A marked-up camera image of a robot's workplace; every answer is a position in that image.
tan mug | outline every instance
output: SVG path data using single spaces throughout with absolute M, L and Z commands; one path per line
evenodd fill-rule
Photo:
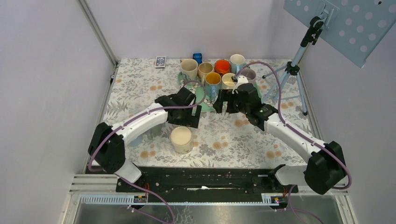
M 193 136 L 189 128 L 181 126 L 173 129 L 170 134 L 170 141 L 172 142 L 175 151 L 180 154 L 189 153 L 193 148 Z
M 224 90 L 231 90 L 235 86 L 235 82 L 232 77 L 235 76 L 234 73 L 224 74 L 221 78 L 221 88 Z
M 207 74 L 214 72 L 214 67 L 212 64 L 205 62 L 198 66 L 198 77 L 201 79 L 202 85 L 205 84 L 205 77 Z
M 182 59 L 180 63 L 183 79 L 186 81 L 197 80 L 198 62 L 194 59 Z

tripod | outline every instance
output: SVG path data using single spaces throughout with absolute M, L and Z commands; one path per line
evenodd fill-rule
M 281 91 L 284 88 L 284 86 L 286 85 L 286 82 L 289 79 L 290 75 L 296 77 L 300 95 L 295 96 L 295 97 L 301 98 L 301 103 L 303 106 L 303 115 L 307 115 L 308 112 L 307 112 L 307 106 L 306 106 L 305 98 L 304 98 L 303 82 L 302 82 L 301 76 L 300 76 L 300 67 L 297 65 L 297 63 L 301 60 L 305 51 L 307 50 L 308 43 L 312 43 L 312 45 L 315 45 L 315 43 L 318 41 L 319 35 L 320 35 L 320 33 L 322 33 L 322 26 L 324 25 L 324 20 L 326 18 L 320 18 L 318 16 L 315 16 L 311 20 L 310 27 L 308 28 L 307 33 L 305 34 L 303 40 L 301 41 L 300 48 L 298 49 L 293 60 L 291 62 L 287 62 L 287 65 L 276 70 L 276 72 L 278 73 L 281 70 L 285 69 L 285 72 L 279 78 L 279 81 L 281 82 L 281 86 L 279 88 Z M 271 73 L 264 75 L 262 78 L 266 78 L 270 74 Z M 271 87 L 271 89 L 268 91 L 267 94 L 265 94 L 264 98 L 262 99 L 263 102 L 265 102 L 268 99 L 268 97 L 270 97 L 270 94 L 276 87 L 277 87 L 277 84 L 275 84 L 274 86 Z M 279 92 L 276 92 L 275 96 L 273 96 L 273 99 L 276 100 L 278 97 L 279 97 Z

white wall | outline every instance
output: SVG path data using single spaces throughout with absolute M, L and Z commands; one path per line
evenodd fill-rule
M 284 0 L 88 0 L 120 58 L 292 58 L 306 27 Z
M 0 223 L 54 224 L 112 66 L 74 1 L 0 3 Z
M 396 186 L 396 26 L 359 69 L 323 40 L 302 61 L 326 141 L 342 147 L 359 224 L 394 223 Z

cable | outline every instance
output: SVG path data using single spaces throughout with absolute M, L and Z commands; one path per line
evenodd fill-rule
M 291 191 L 293 190 L 293 188 L 294 188 L 295 186 L 296 186 L 296 185 L 291 186 L 291 188 L 290 188 L 290 190 L 289 190 L 289 194 L 288 194 L 288 196 L 287 196 L 287 198 L 288 198 L 288 200 L 289 200 L 290 210 L 294 213 L 294 215 L 298 218 L 298 220 L 300 220 L 300 222 L 302 222 L 302 223 L 304 223 L 304 224 L 307 224 L 307 223 L 304 222 L 304 220 L 302 220 L 302 219 L 300 218 L 300 216 L 298 216 L 298 215 L 296 214 L 296 211 L 304 212 L 304 213 L 310 214 L 310 215 L 312 215 L 313 217 L 315 217 L 317 220 L 319 220 L 319 222 L 320 222 L 321 224 L 325 224 L 321 218 L 319 218 L 317 215 L 313 214 L 312 212 L 306 211 L 306 210 L 303 210 L 303 209 L 294 209 L 293 206 L 291 206 L 291 196 L 290 196 L 290 195 L 291 195 Z
M 297 129 L 293 128 L 291 125 L 287 124 L 286 121 L 284 120 L 282 114 L 281 114 L 281 100 L 282 100 L 282 90 L 281 90 L 281 82 L 279 81 L 279 77 L 278 74 L 275 72 L 275 70 L 267 63 L 265 62 L 251 62 L 245 66 L 243 66 L 243 68 L 241 70 L 239 70 L 235 76 L 239 76 L 240 72 L 245 69 L 246 67 L 252 65 L 252 64 L 263 64 L 265 66 L 267 66 L 272 73 L 274 73 L 276 82 L 278 84 L 278 90 L 279 90 L 279 97 L 278 97 L 278 116 L 279 119 L 281 120 L 281 122 L 286 125 L 290 130 L 292 130 L 294 133 L 296 133 L 298 136 L 300 136 L 301 138 L 305 139 L 307 142 L 314 144 L 314 146 L 322 149 L 323 151 L 325 151 L 327 154 L 329 154 L 329 156 L 331 156 L 346 172 L 346 175 L 348 176 L 348 184 L 344 187 L 333 187 L 333 189 L 338 189 L 338 190 L 344 190 L 344 189 L 348 189 L 351 184 L 352 184 L 352 175 L 349 172 L 348 168 L 344 165 L 344 163 L 339 160 L 339 158 L 337 158 L 334 154 L 332 154 L 329 150 L 327 150 L 325 147 L 321 146 L 320 144 L 314 142 L 313 140 L 311 140 L 310 138 L 308 138 L 307 136 L 305 136 L 304 134 L 302 134 L 301 132 L 299 132 Z
M 139 189 L 139 190 L 146 191 L 146 192 L 148 192 L 148 193 L 150 193 L 150 194 L 156 196 L 157 198 L 159 198 L 159 199 L 166 205 L 166 207 L 168 207 L 168 209 L 169 209 L 169 211 L 170 211 L 170 213 L 171 213 L 171 215 L 172 215 L 172 222 L 171 222 L 171 223 L 165 222 L 165 221 L 160 220 L 159 218 L 157 218 L 157 217 L 155 217 L 155 216 L 153 216 L 153 215 L 150 215 L 149 213 L 146 213 L 146 212 L 144 212 L 144 211 L 140 211 L 139 209 L 132 209 L 132 211 L 137 211 L 137 212 L 139 212 L 139 213 L 141 213 L 141 214 L 144 214 L 144 215 L 146 215 L 146 216 L 148 216 L 148 217 L 150 217 L 150 218 L 152 218 L 152 219 L 155 219 L 155 220 L 157 220 L 158 222 L 161 222 L 161 223 L 165 223 L 165 224 L 174 224 L 174 223 L 175 223 L 175 214 L 173 213 L 172 208 L 169 206 L 169 204 L 168 204 L 161 196 L 159 196 L 158 194 L 154 193 L 154 192 L 151 191 L 151 190 L 147 190 L 147 189 L 141 188 L 141 187 L 137 186 L 136 184 L 131 183 L 131 182 L 128 181 L 127 179 L 123 178 L 122 176 L 118 176 L 118 177 L 119 177 L 120 179 L 122 179 L 123 181 L 125 181 L 127 184 L 131 185 L 132 187 L 137 188 L 137 189 Z
M 194 83 L 198 83 L 202 88 L 204 88 L 204 86 L 203 86 L 200 82 L 198 82 L 198 81 L 189 81 L 189 82 L 187 82 L 187 83 L 193 83 L 193 82 L 194 82 Z M 117 127 L 117 128 L 114 129 L 108 136 L 106 136 L 106 137 L 103 139 L 103 141 L 99 144 L 99 146 L 98 146 L 98 147 L 96 148 L 96 150 L 93 152 L 93 154 L 92 154 L 92 156 L 91 156 L 91 159 L 89 160 L 89 163 L 88 163 L 88 169 L 89 169 L 90 171 L 92 171 L 92 172 L 97 172 L 97 171 L 101 171 L 101 170 L 102 170 L 102 169 L 93 169 L 93 168 L 92 168 L 92 162 L 95 160 L 96 155 L 98 154 L 99 150 L 100 150 L 100 149 L 103 147 L 103 145 L 110 139 L 110 137 L 111 137 L 112 135 L 114 135 L 115 133 L 117 133 L 117 131 L 121 130 L 122 128 L 128 126 L 130 123 L 132 123 L 132 122 L 134 122 L 135 120 L 137 120 L 137 119 L 139 119 L 139 118 L 141 118 L 141 117 L 143 117 L 143 116 L 145 116 L 145 115 L 147 115 L 147 114 L 150 114 L 151 112 L 154 112 L 154 111 L 167 110 L 167 109 L 188 109 L 188 108 L 193 108 L 193 107 L 195 107 L 195 106 L 200 105 L 200 104 L 205 100 L 205 98 L 206 98 L 206 91 L 205 91 L 205 88 L 204 88 L 204 97 L 202 98 L 201 101 L 199 101 L 199 102 L 196 103 L 196 104 L 192 104 L 192 105 L 188 105 L 188 106 L 165 106 L 165 107 L 158 107 L 158 108 L 151 109 L 151 110 L 149 110 L 148 112 L 143 112 L 143 113 L 141 113 L 141 114 L 139 114 L 139 115 L 136 115 L 135 117 L 132 117 L 129 121 L 125 122 L 124 125 Z M 172 208 L 168 205 L 168 203 L 167 203 L 161 196 L 159 196 L 158 194 L 154 193 L 154 192 L 151 191 L 151 190 L 146 190 L 146 189 L 144 189 L 144 188 L 141 188 L 141 187 L 139 187 L 139 186 L 137 186 L 137 185 L 135 185 L 135 184 L 129 182 L 128 180 L 126 180 L 125 178 L 123 178 L 123 177 L 121 177 L 121 176 L 118 176 L 118 177 L 119 177 L 120 179 L 122 179 L 123 181 L 125 181 L 126 183 L 128 183 L 129 185 L 131 185 L 132 187 L 137 188 L 137 189 L 139 189 L 139 190 L 142 190 L 142 191 L 144 191 L 144 192 L 148 192 L 148 193 L 150 193 L 150 194 L 156 196 L 156 197 L 157 197 L 158 199 L 160 199 L 162 202 L 164 202 L 165 205 L 168 207 L 170 213 L 172 214 L 172 220 L 173 220 L 173 221 L 172 221 L 171 223 L 167 223 L 167 222 L 164 222 L 164 221 L 162 221 L 162 220 L 160 220 L 160 219 L 158 219 L 158 218 L 156 218 L 156 217 L 154 217 L 154 216 L 152 216 L 152 215 L 150 215 L 150 214 L 148 214 L 148 213 L 146 213 L 146 212 L 139 211 L 139 210 L 136 210 L 136 211 L 138 211 L 139 213 L 144 214 L 144 215 L 146 215 L 146 216 L 148 216 L 148 217 L 150 217 L 150 218 L 153 218 L 153 219 L 155 219 L 155 220 L 157 220 L 157 221 L 159 221 L 159 222 L 163 222 L 163 223 L 166 223 L 166 224 L 173 224 L 173 223 L 175 222 L 175 215 L 173 214 Z
M 280 212 L 280 211 L 291 211 L 291 209 L 265 210 L 262 212 Z M 315 215 L 314 213 L 312 213 L 310 211 L 306 211 L 306 210 L 302 210 L 302 209 L 294 209 L 294 211 L 311 215 L 311 216 L 315 217 L 321 224 L 325 224 L 321 218 L 319 218 L 317 215 Z

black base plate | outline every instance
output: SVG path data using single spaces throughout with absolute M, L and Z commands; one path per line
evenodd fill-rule
M 142 176 L 135 184 L 143 188 L 148 184 L 151 191 L 169 203 L 262 202 L 261 193 L 283 193 L 291 187 L 268 177 L 271 169 L 139 168 Z M 202 186 L 212 189 L 200 189 Z M 141 191 L 119 179 L 116 192 Z M 148 202 L 161 201 L 148 197 Z

